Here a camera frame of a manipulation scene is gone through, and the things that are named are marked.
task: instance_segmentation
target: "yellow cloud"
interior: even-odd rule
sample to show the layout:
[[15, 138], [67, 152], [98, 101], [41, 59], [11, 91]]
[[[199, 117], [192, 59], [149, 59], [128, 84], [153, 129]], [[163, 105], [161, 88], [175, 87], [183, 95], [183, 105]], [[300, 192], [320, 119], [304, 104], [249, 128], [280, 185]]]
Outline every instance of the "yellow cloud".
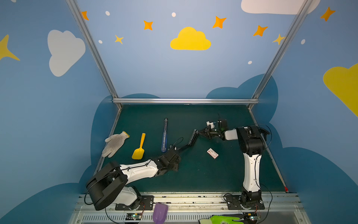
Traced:
[[356, 116], [358, 116], [358, 64], [351, 68], [334, 67], [323, 82]]
[[203, 32], [185, 27], [179, 32], [178, 38], [170, 42], [170, 46], [175, 50], [203, 51], [209, 49], [211, 42], [206, 39]]

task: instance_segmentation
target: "star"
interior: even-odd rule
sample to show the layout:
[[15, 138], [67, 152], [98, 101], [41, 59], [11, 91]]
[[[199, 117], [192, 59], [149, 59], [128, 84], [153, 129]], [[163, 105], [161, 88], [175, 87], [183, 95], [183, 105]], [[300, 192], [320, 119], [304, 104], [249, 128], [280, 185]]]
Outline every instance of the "star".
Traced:
[[324, 20], [327, 22], [328, 18], [329, 18], [334, 12], [335, 12], [335, 11], [332, 11], [332, 10], [328, 7], [326, 13], [323, 14], [323, 16], [321, 16], [320, 19], [324, 19]]
[[283, 40], [284, 38], [285, 37], [281, 37], [281, 34], [279, 34], [279, 37], [276, 40], [274, 40], [273, 42], [277, 42], [280, 45], [281, 40]]
[[117, 39], [116, 39], [116, 41], [115, 41], [115, 42], [121, 42], [121, 44], [123, 44], [123, 43], [122, 43], [122, 39], [123, 39], [123, 37], [122, 37], [122, 38], [119, 38], [119, 37], [117, 37], [117, 35], [116, 35], [116, 38], [117, 38]]
[[8, 41], [9, 41], [9, 35], [6, 35], [1, 41], [0, 41], [0, 60], [4, 57], [9, 57], [15, 60], [18, 59], [13, 53], [11, 53], [8, 50]]
[[153, 22], [147, 22], [147, 21], [144, 20], [144, 24], [145, 24], [144, 29], [152, 30], [152, 23]]
[[85, 20], [89, 20], [87, 17], [87, 11], [82, 12], [82, 16]]
[[213, 28], [215, 27], [219, 27], [219, 28], [223, 28], [223, 22], [226, 20], [226, 18], [220, 19], [219, 17], [216, 17], [216, 22], [213, 26]]
[[267, 29], [267, 27], [258, 26], [257, 31], [256, 31], [256, 33], [254, 34], [254, 36], [256, 36], [256, 35], [262, 36], [262, 35], [263, 35], [263, 32], [265, 31], [265, 29]]

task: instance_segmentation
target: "yellow shovel handle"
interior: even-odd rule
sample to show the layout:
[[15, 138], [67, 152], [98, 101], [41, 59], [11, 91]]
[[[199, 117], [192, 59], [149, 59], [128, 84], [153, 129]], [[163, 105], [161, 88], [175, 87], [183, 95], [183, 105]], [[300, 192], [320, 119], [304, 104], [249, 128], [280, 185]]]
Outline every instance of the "yellow shovel handle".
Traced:
[[142, 148], [144, 143], [145, 133], [142, 133], [142, 138], [140, 139], [140, 148]]

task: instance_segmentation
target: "white cloud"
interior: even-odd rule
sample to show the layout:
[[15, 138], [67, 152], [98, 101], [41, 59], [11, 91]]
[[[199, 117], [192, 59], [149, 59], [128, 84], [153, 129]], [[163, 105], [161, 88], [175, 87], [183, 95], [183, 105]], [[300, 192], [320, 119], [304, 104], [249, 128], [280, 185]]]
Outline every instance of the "white cloud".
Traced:
[[52, 55], [50, 70], [57, 77], [64, 75], [86, 51], [83, 40], [76, 38], [70, 31], [50, 31], [47, 44]]
[[[313, 0], [308, 13], [312, 12], [320, 0]], [[304, 0], [242, 0], [241, 8], [247, 13], [270, 13], [296, 15]]]

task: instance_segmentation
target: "red and white package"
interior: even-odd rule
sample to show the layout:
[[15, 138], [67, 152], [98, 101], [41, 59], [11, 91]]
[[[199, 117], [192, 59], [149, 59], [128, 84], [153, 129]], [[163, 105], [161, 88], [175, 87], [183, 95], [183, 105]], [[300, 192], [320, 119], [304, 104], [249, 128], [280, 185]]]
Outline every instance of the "red and white package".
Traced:
[[207, 151], [214, 159], [219, 156], [212, 148]]

